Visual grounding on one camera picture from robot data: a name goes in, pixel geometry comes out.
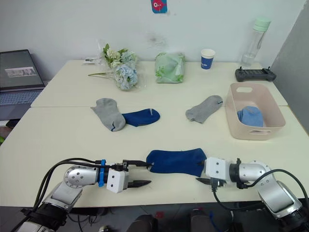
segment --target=gray sock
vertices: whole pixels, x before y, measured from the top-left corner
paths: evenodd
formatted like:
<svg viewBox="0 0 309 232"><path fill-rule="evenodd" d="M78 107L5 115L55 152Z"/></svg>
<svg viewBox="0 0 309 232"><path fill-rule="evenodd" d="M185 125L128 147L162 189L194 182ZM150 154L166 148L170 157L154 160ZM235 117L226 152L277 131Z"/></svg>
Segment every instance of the gray sock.
<svg viewBox="0 0 309 232"><path fill-rule="evenodd" d="M185 115L190 121L203 123L211 114L221 107L222 103L223 101L220 96L213 95L208 97L200 105L196 105L192 109L187 110Z"/></svg>
<svg viewBox="0 0 309 232"><path fill-rule="evenodd" d="M97 100L97 106L91 107L98 115L101 122L111 131L121 130L126 120L117 109L117 102L114 99L102 98Z"/></svg>

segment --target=beige plastic basket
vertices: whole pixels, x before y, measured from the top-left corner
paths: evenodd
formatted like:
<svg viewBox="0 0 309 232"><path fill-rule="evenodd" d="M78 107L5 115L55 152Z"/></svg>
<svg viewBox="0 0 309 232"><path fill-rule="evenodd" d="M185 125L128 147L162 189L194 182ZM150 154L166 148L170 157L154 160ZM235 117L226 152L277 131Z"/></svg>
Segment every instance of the beige plastic basket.
<svg viewBox="0 0 309 232"><path fill-rule="evenodd" d="M259 108L263 115L263 127L247 126L239 121L237 111L246 106ZM267 87L261 84L231 84L225 111L230 132L237 139L267 140L285 125L284 117L274 98Z"/></svg>

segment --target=black remote controller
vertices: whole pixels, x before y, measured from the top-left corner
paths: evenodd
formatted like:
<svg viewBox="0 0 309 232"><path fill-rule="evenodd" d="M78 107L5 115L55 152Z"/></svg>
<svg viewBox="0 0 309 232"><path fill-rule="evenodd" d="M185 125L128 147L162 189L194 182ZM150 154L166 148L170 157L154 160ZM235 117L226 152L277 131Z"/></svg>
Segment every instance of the black remote controller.
<svg viewBox="0 0 309 232"><path fill-rule="evenodd" d="M244 80L268 80L273 81L276 79L274 74L268 67L268 69L236 69L235 76L239 82Z"/></svg>

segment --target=paper cup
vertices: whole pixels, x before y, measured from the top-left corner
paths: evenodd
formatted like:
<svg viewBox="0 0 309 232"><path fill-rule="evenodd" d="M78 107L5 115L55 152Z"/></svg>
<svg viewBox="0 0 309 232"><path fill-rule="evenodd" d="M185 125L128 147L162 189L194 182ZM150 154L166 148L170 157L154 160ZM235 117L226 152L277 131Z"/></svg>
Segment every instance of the paper cup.
<svg viewBox="0 0 309 232"><path fill-rule="evenodd" d="M213 57L215 55L215 51L211 49L203 49L201 51L202 59L201 59L201 68L210 69L213 61Z"/></svg>

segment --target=clear plastic bottle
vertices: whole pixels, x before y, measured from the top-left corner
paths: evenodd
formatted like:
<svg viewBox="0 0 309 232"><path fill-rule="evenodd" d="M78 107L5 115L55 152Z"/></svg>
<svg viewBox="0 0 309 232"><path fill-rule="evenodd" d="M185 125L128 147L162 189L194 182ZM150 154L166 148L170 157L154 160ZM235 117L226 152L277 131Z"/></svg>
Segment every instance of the clear plastic bottle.
<svg viewBox="0 0 309 232"><path fill-rule="evenodd" d="M269 27L270 22L271 21L265 17L256 18L251 41L241 58L242 66L250 67L253 64L256 54L261 48L263 37Z"/></svg>

